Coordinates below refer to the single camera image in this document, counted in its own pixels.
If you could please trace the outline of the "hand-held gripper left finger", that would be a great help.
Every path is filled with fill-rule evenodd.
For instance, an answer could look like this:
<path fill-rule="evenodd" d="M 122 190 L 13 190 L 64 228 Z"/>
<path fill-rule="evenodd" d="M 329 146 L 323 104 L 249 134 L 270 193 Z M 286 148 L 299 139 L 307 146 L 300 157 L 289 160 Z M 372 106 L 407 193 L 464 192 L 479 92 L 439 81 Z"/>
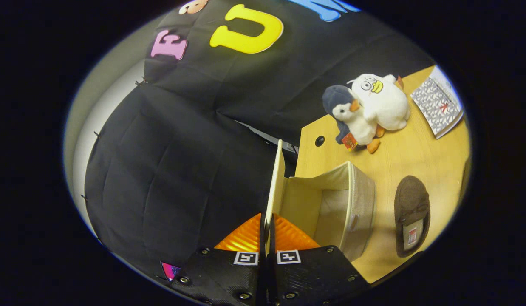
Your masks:
<path fill-rule="evenodd" d="M 179 295 L 211 306 L 265 306 L 264 215 L 259 213 L 226 237 L 228 246 L 244 238 L 253 251 L 201 246 L 170 281 Z"/>

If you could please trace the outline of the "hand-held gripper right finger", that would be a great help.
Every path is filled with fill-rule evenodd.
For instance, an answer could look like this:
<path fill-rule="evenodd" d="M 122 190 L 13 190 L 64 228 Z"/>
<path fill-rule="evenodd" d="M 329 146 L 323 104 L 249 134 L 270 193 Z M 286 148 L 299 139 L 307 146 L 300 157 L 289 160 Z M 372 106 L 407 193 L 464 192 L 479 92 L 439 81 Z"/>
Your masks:
<path fill-rule="evenodd" d="M 269 305 L 346 306 L 370 284 L 335 245 L 278 250 L 278 215 L 269 224 Z"/>

